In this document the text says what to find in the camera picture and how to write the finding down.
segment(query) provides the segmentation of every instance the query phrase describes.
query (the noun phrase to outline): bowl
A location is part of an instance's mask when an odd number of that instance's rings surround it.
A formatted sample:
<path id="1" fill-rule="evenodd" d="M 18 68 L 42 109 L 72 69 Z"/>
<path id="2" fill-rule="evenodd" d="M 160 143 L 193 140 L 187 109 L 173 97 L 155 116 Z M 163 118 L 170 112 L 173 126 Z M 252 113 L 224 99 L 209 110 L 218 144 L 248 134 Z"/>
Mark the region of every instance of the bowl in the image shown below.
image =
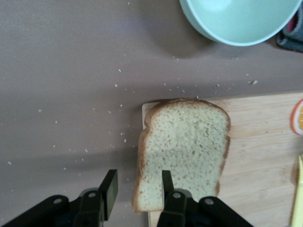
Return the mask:
<path id="1" fill-rule="evenodd" d="M 278 33 L 302 0 L 180 0 L 190 24 L 205 37 L 250 46 Z"/>

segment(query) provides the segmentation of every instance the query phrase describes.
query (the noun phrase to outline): cutting board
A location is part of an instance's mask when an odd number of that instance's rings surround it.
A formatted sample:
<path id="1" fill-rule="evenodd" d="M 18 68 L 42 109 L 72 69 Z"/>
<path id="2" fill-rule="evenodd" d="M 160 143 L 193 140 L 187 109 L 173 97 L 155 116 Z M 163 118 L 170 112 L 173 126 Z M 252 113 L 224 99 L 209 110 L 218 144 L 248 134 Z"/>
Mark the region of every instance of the cutting board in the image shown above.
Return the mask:
<path id="1" fill-rule="evenodd" d="M 303 136 L 290 127 L 303 92 L 209 99 L 231 118 L 231 144 L 218 197 L 255 227 L 290 224 Z M 155 103 L 143 105 L 143 120 Z M 149 213 L 157 226 L 159 212 Z"/>

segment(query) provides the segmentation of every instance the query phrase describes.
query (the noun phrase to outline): yellow utensil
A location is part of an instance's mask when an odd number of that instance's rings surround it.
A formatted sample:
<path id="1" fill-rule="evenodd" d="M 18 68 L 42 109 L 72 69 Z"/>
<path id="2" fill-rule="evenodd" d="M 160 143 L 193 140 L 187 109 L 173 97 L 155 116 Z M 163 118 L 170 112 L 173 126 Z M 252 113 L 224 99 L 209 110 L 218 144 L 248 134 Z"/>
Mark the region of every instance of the yellow utensil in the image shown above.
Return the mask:
<path id="1" fill-rule="evenodd" d="M 299 181 L 294 201 L 292 227 L 303 226 L 303 156 L 299 155 Z"/>

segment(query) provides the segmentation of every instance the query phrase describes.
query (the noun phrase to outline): black object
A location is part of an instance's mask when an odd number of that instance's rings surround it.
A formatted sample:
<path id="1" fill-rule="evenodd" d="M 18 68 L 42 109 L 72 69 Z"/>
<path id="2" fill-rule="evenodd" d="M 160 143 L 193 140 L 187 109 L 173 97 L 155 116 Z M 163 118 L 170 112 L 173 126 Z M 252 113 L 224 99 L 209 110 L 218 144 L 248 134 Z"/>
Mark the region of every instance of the black object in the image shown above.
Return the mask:
<path id="1" fill-rule="evenodd" d="M 99 227 L 107 221 L 118 193 L 117 170 L 109 170 L 100 187 L 69 202 L 54 195 L 3 227 Z"/>
<path id="2" fill-rule="evenodd" d="M 175 190 L 168 170 L 162 171 L 162 183 L 165 203 L 157 227 L 253 227 L 217 197 L 198 203 L 188 191 Z"/>
<path id="3" fill-rule="evenodd" d="M 303 2 L 293 18 L 278 33 L 276 43 L 284 49 L 303 52 Z"/>

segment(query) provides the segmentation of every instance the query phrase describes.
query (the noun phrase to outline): bread slice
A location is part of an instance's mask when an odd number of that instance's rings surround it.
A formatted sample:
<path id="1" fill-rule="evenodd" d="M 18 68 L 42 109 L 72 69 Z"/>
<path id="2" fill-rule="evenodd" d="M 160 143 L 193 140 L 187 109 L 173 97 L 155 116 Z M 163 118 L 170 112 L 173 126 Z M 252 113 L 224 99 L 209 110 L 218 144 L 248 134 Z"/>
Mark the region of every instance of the bread slice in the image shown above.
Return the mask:
<path id="1" fill-rule="evenodd" d="M 229 148 L 230 118 L 203 100 L 176 99 L 155 105 L 146 115 L 138 145 L 135 212 L 163 209 L 162 170 L 175 188 L 199 201 L 219 192 L 219 177 Z"/>

